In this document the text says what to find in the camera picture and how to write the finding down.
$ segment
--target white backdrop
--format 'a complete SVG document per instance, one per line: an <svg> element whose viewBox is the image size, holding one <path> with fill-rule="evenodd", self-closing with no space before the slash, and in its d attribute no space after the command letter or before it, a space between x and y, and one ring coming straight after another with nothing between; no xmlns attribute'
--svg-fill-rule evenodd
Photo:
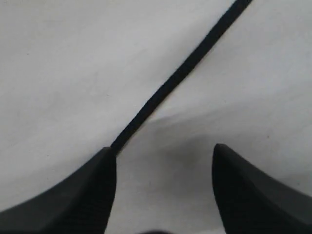
<svg viewBox="0 0 312 234"><path fill-rule="evenodd" d="M109 146L233 0L0 0L0 210ZM223 142L312 195L312 2L257 0L118 158L107 233L223 233Z"/></svg>

